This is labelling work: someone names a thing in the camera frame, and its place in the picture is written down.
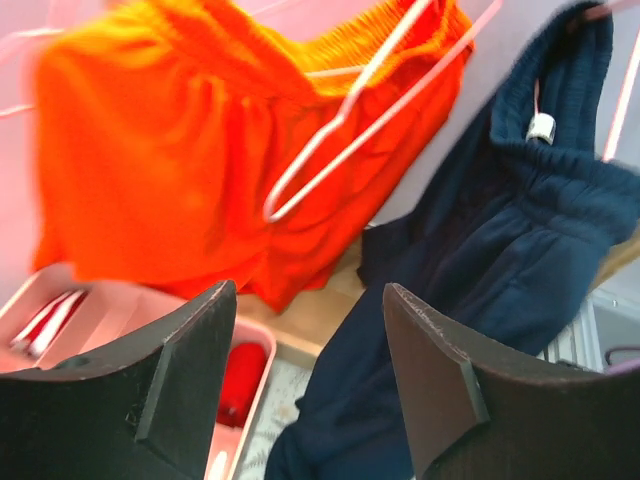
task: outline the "red cloth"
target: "red cloth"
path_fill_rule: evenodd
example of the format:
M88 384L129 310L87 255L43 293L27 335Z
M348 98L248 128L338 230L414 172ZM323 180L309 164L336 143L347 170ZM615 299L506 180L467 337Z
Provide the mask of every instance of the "red cloth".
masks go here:
M258 343L243 343L231 350L220 394L218 423L244 427L266 365L267 354Z

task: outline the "wall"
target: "wall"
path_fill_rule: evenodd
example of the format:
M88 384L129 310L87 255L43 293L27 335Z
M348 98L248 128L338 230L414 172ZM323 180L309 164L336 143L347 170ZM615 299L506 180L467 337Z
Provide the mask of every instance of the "wall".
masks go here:
M240 0L252 12L265 0ZM372 0L290 0L286 17L282 13L261 15L260 21L296 40L304 40L329 28L338 19L346 20ZM472 18L489 0L460 0ZM477 39L475 54L466 73L465 86L447 125L416 161L390 198L376 221L383 222L409 210L433 175L439 161L455 142L469 118L492 93L508 72L521 48L552 11L565 2L506 0L501 12ZM6 33L44 24L47 0L0 0L0 38ZM86 20L100 11L99 0L83 0L78 18ZM313 18L313 28L305 19ZM615 58L607 78L598 118L598 148L602 148L624 75L625 65L640 28L640 15L616 16ZM26 98L29 52L0 65L0 108ZM623 131L618 157L640 166L640 88L636 88ZM30 115L0 120L0 305L22 283L28 272L29 255L37 235L34 192L30 181L32 152L28 138ZM607 285L625 296L640 294L633 285L640 280L640 263L622 272Z

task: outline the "black object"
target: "black object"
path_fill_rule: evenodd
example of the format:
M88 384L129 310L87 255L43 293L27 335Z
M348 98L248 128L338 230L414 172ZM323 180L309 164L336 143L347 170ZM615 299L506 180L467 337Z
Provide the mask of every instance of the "black object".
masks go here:
M547 363L398 285L384 308L417 479L640 478L640 370Z
M0 478L202 480L235 315L218 284L55 369L0 375Z

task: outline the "clothing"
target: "clothing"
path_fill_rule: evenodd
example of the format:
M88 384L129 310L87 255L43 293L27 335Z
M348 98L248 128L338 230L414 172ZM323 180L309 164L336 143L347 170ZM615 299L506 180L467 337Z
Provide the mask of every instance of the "clothing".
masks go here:
M266 480L406 480L412 465L382 314L398 283L444 315L536 355L573 320L612 245L640 218L640 177L594 155L610 18L532 41L416 208L365 232L362 298L323 349ZM536 79L553 146L525 134Z
M44 221L34 267L68 261L84 280L189 298L231 279L276 310L323 286L447 119L472 48L291 214L268 224L268 192L356 77L303 72L366 64L410 4L388 0L308 43L259 26L230 0L137 2L63 37L36 71ZM454 0L439 4L280 205L468 30Z

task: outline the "orange shorts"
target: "orange shorts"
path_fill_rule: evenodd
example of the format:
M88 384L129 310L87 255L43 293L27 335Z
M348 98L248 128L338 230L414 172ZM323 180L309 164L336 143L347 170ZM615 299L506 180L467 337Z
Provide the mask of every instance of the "orange shorts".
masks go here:
M438 0L370 81L282 202L422 77L470 27ZM65 35L35 75L42 237L34 266L74 265L190 298L231 279L276 310L321 287L446 121L466 49L281 221L265 198L336 113L410 3L387 0L306 43L229 0L147 0Z

